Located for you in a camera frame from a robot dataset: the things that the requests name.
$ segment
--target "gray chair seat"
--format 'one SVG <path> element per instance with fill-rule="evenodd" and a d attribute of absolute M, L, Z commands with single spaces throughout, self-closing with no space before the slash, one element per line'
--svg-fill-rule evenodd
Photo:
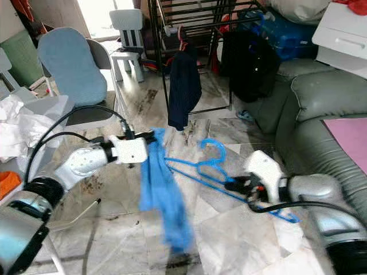
<path fill-rule="evenodd" d="M 116 100 L 116 93 L 114 91 L 108 91 L 106 99 L 96 104 L 99 106 L 107 107 L 111 110 L 114 109 Z M 98 109 L 85 109 L 72 114 L 67 122 L 67 126 L 75 124 L 83 124 L 95 121 L 101 121 L 109 119 L 113 114 Z"/>

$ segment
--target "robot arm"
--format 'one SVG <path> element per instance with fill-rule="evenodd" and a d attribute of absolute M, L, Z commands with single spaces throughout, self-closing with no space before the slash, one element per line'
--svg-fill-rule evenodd
<path fill-rule="evenodd" d="M 143 133 L 146 138 L 152 133 Z M 75 148 L 58 163 L 49 163 L 22 191 L 0 207 L 0 275 L 25 271 L 41 249 L 47 221 L 64 195 L 79 181 L 108 163 L 141 163 L 146 139 L 110 136 L 108 142 Z"/>
<path fill-rule="evenodd" d="M 251 176 L 245 182 L 247 188 L 242 191 L 252 211 L 263 213 L 286 207 L 306 207 L 313 233 L 318 233 L 312 238 L 326 249 L 337 274 L 366 273 L 366 227 L 344 201 L 336 179 L 325 174 L 285 178 L 277 162 L 261 151 L 247 159 L 245 170 Z M 273 205 L 260 209 L 256 205 L 259 199 Z"/>

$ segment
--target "red cloth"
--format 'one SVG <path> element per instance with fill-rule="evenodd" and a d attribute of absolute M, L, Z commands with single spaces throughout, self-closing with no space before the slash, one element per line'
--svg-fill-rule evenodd
<path fill-rule="evenodd" d="M 348 5 L 355 14 L 367 15 L 367 0 L 334 0 L 334 2 Z"/>
<path fill-rule="evenodd" d="M 33 14 L 30 11 L 30 5 L 28 0 L 11 0 L 11 2 L 13 3 L 13 6 L 15 7 L 16 10 L 27 16 L 30 22 L 33 22 Z"/>

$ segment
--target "blue chair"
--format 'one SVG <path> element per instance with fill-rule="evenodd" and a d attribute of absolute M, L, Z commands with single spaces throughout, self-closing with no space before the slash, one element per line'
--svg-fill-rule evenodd
<path fill-rule="evenodd" d="M 57 28 L 41 37 L 38 57 L 45 77 L 54 77 L 60 94 L 69 96 L 75 107 L 102 105 L 126 115 L 110 57 L 97 41 L 85 39 L 69 27 Z M 110 70 L 114 91 L 107 92 L 101 69 Z M 109 113 L 98 109 L 82 110 L 69 118 L 67 130 L 102 127 L 110 119 Z"/>

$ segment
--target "black cable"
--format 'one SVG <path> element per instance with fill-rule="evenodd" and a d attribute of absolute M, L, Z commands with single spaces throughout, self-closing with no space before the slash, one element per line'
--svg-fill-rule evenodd
<path fill-rule="evenodd" d="M 84 109 L 101 109 L 104 110 L 106 112 L 112 113 L 115 116 L 117 116 L 119 119 L 121 119 L 121 122 L 124 126 L 124 131 L 129 133 L 129 136 L 134 138 L 134 133 L 130 130 L 129 125 L 127 124 L 126 120 L 123 118 L 122 115 L 120 115 L 119 113 L 104 107 L 104 106 L 99 106 L 99 105 L 86 105 L 86 106 L 82 106 L 82 107 L 77 107 L 73 110 L 71 110 L 70 112 L 68 112 L 66 115 L 62 116 L 60 119 L 58 119 L 40 138 L 40 140 L 38 141 L 38 143 L 36 144 L 30 158 L 28 161 L 28 165 L 27 165 L 27 169 L 24 175 L 24 184 L 27 185 L 28 184 L 28 179 L 29 179 L 29 172 L 30 172 L 30 166 L 32 165 L 34 156 L 36 155 L 36 153 L 38 152 L 38 150 L 43 146 L 42 141 L 51 133 L 51 131 L 53 129 L 56 128 L 56 126 L 58 126 L 61 122 L 63 122 L 65 119 L 67 119 L 68 117 L 70 117 L 73 113 L 80 111 L 80 110 L 84 110 Z"/>
<path fill-rule="evenodd" d="M 78 133 L 73 133 L 73 132 L 60 132 L 60 133 L 56 133 L 50 137 L 48 137 L 47 139 L 45 139 L 43 142 L 42 142 L 42 145 L 45 145 L 47 142 L 49 142 L 50 140 L 54 139 L 54 138 L 57 138 L 58 136 L 76 136 L 77 138 L 80 138 L 80 139 L 83 139 L 84 141 L 86 142 L 92 142 L 92 140 L 90 139 L 87 139 L 85 136 L 82 136 L 82 135 L 79 135 Z"/>
<path fill-rule="evenodd" d="M 364 221 L 362 221 L 361 218 L 359 216 L 357 216 L 355 213 L 352 213 L 352 212 L 344 209 L 343 207 L 340 207 L 340 206 L 337 206 L 337 205 L 332 205 L 331 203 L 327 203 L 327 202 L 314 202 L 314 201 L 285 202 L 285 203 L 281 203 L 281 204 L 278 204 L 278 205 L 272 205 L 272 206 L 265 207 L 265 208 L 258 208 L 254 201 L 249 201 L 248 206 L 253 212 L 256 212 L 256 213 L 266 213 L 266 212 L 275 211 L 275 210 L 279 210 L 279 209 L 283 209 L 283 208 L 297 207 L 297 206 L 326 207 L 326 208 L 331 208 L 331 209 L 334 209 L 334 210 L 344 212 L 348 215 L 351 215 L 353 218 L 355 218 L 357 221 L 359 221 L 362 225 L 364 225 Z"/>

